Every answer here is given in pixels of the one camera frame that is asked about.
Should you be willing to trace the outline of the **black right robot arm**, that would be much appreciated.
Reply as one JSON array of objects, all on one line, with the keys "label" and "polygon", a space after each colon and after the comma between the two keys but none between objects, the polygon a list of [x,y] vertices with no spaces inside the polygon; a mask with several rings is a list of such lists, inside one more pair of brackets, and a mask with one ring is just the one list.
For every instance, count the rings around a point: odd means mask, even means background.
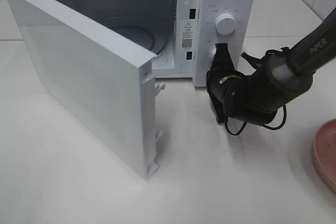
[{"label": "black right robot arm", "polygon": [[219,124],[229,118],[267,126],[279,108],[307,92],[314,73],[335,58],[335,11],[292,48],[267,50],[258,59],[241,54],[253,68],[251,75],[237,71],[228,45],[216,44],[206,88]]}]

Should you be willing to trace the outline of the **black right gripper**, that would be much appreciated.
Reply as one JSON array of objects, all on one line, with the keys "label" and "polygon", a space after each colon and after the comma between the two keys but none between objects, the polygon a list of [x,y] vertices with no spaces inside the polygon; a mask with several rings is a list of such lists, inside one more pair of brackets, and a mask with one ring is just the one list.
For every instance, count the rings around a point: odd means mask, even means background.
[{"label": "black right gripper", "polygon": [[206,74],[206,88],[218,123],[228,118],[248,122],[246,84],[247,77],[234,67],[228,44],[216,44],[211,68]]}]

